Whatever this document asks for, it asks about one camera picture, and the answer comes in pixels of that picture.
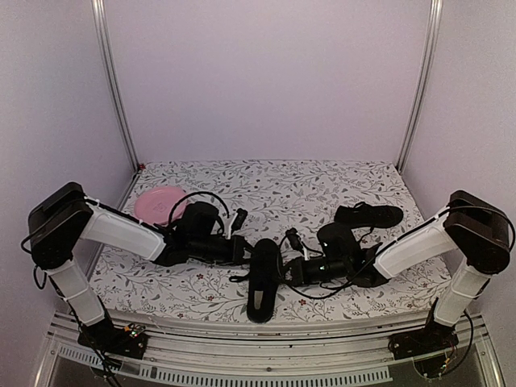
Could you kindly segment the black canvas shoe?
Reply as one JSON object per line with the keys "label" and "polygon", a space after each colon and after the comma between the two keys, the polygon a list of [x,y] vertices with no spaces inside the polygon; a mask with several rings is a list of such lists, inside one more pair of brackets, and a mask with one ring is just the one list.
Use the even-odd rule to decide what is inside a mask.
{"label": "black canvas shoe", "polygon": [[404,212],[396,206],[372,206],[359,202],[353,207],[339,206],[334,221],[354,228],[391,228],[403,220]]}
{"label": "black canvas shoe", "polygon": [[280,250],[272,239],[259,240],[251,254],[248,278],[247,316],[253,323],[266,323],[274,313],[279,277]]}

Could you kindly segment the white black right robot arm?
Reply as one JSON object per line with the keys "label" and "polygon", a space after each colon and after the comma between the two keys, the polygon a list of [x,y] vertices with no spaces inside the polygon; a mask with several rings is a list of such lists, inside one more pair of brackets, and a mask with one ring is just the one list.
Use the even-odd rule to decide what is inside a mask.
{"label": "white black right robot arm", "polygon": [[428,260],[449,252],[461,254],[459,268],[436,296],[417,335],[417,345],[433,352],[491,279],[508,268],[515,225],[502,210],[458,190],[435,215],[386,245],[362,248],[352,230],[338,222],[322,227],[317,238],[320,256],[300,256],[289,263],[278,260],[280,278],[291,289],[334,279],[343,284],[332,287],[331,295],[352,286],[376,288]]}

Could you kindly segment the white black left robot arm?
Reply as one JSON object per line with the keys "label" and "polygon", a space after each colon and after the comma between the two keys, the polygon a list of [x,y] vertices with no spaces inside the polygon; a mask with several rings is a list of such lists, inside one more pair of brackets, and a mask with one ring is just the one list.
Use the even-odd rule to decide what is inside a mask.
{"label": "white black left robot arm", "polygon": [[197,260],[207,264],[245,264],[252,245],[238,231],[248,213],[234,214],[224,205],[179,199],[164,224],[153,225],[87,196],[69,182],[33,208],[28,235],[20,247],[46,274],[69,304],[89,337],[103,350],[114,349],[120,334],[110,322],[102,300],[73,258],[78,243],[88,241],[129,252],[161,267]]}

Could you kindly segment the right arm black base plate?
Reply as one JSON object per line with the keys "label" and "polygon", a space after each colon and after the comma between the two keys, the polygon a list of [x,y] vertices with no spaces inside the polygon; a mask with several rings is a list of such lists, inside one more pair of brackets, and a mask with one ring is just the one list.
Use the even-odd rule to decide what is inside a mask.
{"label": "right arm black base plate", "polygon": [[419,329],[391,335],[388,349],[395,360],[400,360],[441,351],[458,343],[454,327],[428,323]]}

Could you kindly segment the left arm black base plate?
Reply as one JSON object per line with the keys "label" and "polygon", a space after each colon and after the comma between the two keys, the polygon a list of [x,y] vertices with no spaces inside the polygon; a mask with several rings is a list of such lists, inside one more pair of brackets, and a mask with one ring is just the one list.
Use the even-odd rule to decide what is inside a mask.
{"label": "left arm black base plate", "polygon": [[148,344],[146,326],[130,323],[116,327],[110,320],[80,328],[77,342],[84,346],[114,355],[142,360]]}

